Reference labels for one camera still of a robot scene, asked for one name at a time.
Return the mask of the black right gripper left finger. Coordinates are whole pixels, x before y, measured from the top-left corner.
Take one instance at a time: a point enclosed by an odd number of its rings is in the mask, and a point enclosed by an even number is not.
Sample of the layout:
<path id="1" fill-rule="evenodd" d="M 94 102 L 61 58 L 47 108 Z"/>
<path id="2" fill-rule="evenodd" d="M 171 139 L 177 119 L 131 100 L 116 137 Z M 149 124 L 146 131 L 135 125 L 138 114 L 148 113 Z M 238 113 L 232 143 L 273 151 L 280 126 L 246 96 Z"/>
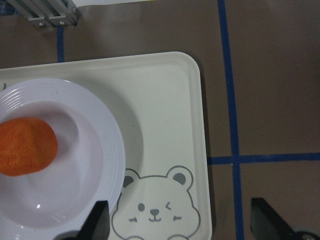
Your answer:
<path id="1" fill-rule="evenodd" d="M 96 201 L 83 226 L 76 236 L 77 240 L 107 240 L 110 234 L 109 203 Z"/>

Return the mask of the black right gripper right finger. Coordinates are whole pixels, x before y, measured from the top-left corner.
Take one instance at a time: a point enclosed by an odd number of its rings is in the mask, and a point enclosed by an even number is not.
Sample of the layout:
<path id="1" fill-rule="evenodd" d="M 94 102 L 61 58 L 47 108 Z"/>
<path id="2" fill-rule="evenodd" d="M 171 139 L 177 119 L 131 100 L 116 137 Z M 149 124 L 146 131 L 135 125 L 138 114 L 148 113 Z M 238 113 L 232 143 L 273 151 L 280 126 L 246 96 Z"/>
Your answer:
<path id="1" fill-rule="evenodd" d="M 293 229 L 261 197 L 251 199 L 250 230 L 255 240 L 292 240 L 294 236 Z"/>

